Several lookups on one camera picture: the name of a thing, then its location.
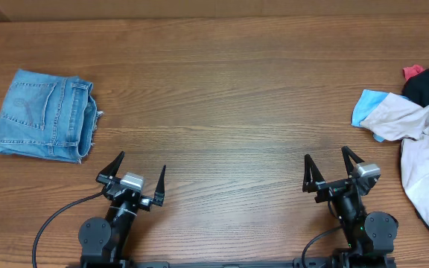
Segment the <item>beige khaki shorts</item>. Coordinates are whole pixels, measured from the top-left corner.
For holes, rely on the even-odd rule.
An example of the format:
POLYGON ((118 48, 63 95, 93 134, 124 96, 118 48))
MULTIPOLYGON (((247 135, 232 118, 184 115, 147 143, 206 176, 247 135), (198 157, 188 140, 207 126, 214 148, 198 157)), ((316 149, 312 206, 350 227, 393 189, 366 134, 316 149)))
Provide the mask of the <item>beige khaki shorts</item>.
POLYGON ((357 123, 387 141, 401 141, 401 183, 429 227, 429 105, 389 93, 357 123))

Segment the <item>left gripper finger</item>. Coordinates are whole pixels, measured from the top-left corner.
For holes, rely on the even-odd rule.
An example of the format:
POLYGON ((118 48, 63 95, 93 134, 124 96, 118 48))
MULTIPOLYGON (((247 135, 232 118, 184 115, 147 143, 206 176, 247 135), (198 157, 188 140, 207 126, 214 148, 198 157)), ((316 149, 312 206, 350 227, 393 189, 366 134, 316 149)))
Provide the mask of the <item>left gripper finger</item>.
POLYGON ((124 158, 124 151, 121 151, 117 157, 108 164, 100 173, 100 176, 110 177, 110 176, 116 176, 118 169, 121 166, 121 163, 124 158))
POLYGON ((165 198, 165 171, 166 166, 164 165, 159 176, 159 181, 154 192, 155 201, 163 201, 165 198))

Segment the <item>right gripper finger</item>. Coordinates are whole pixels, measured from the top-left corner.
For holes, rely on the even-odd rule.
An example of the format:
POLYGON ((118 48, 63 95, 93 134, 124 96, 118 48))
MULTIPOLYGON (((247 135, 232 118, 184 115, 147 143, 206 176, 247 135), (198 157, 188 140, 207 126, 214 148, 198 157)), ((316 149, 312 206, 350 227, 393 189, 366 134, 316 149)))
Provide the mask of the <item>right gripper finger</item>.
POLYGON ((325 182, 322 174, 309 154, 305 154, 304 163, 304 185, 318 185, 325 182))
POLYGON ((363 160, 357 154, 355 154, 348 146, 343 146, 341 148, 343 154, 343 161, 346 167, 346 172, 348 175, 352 174, 356 164, 362 163, 363 160))

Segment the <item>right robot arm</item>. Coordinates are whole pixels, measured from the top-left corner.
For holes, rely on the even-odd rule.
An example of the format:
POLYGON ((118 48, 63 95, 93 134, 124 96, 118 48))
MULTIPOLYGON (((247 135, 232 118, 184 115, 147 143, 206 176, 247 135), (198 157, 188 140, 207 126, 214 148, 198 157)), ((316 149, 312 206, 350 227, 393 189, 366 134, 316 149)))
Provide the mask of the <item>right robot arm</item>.
POLYGON ((349 147, 341 148, 347 172, 345 179, 326 182, 310 155, 304 158, 305 171, 302 190, 315 193, 317 203, 328 203, 328 209, 338 221, 334 227, 310 240, 302 251, 302 267, 395 267, 395 259, 388 254, 394 250, 398 234, 398 221, 382 211, 367 212, 362 202, 378 182, 381 169, 375 163, 365 162, 349 147), (318 240, 341 230, 348 247, 335 249, 331 256, 315 261, 308 260, 308 249, 318 240))

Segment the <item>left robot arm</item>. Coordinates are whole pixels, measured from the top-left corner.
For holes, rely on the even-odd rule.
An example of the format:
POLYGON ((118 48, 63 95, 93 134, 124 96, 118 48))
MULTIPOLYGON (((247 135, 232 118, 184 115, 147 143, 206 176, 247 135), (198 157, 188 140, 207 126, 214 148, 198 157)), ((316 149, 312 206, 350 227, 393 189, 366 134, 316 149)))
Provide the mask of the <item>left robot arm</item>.
POLYGON ((165 199, 165 171, 160 173, 153 197, 145 196, 143 176, 126 173, 117 177, 124 152, 102 169, 96 182, 103 185, 101 195, 110 202, 105 217, 92 217, 82 224, 78 239, 82 246, 82 267, 134 267, 135 263, 124 256, 124 247, 134 220, 140 210, 161 207, 165 199))

